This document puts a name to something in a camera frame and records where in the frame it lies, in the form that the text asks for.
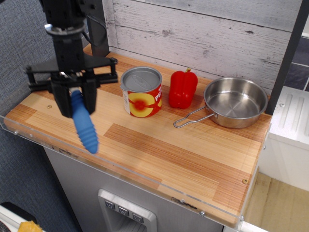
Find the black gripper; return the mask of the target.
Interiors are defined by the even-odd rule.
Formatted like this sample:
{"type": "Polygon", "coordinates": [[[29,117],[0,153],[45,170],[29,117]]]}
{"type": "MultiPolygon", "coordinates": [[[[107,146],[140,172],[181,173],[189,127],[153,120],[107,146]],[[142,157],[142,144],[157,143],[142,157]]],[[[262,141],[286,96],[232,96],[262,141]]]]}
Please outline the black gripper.
{"type": "Polygon", "coordinates": [[[68,88],[82,87],[84,105],[89,114],[93,114],[96,109],[97,88],[101,84],[118,81],[115,70],[117,60],[90,56],[83,52],[84,23],[65,29],[54,27],[51,24],[44,27],[53,39],[56,57],[25,68],[30,91],[52,91],[61,114],[72,118],[68,88]],[[34,75],[37,73],[49,73],[55,83],[51,80],[36,81],[34,75]]]}

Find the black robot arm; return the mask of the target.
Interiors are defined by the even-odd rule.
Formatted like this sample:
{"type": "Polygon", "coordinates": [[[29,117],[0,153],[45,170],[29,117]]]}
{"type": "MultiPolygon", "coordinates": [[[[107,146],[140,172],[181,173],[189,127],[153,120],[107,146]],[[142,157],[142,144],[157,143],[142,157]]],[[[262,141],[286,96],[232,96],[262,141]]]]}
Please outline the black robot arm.
{"type": "Polygon", "coordinates": [[[71,118],[69,89],[80,87],[82,103],[92,114],[96,108],[97,88],[118,81],[117,59],[90,56],[83,51],[84,20],[90,18],[104,25],[94,16],[97,4],[93,0],[42,0],[40,3],[47,20],[45,30],[53,39],[56,57],[25,67],[29,88],[32,92],[52,93],[61,114],[71,118]]]}

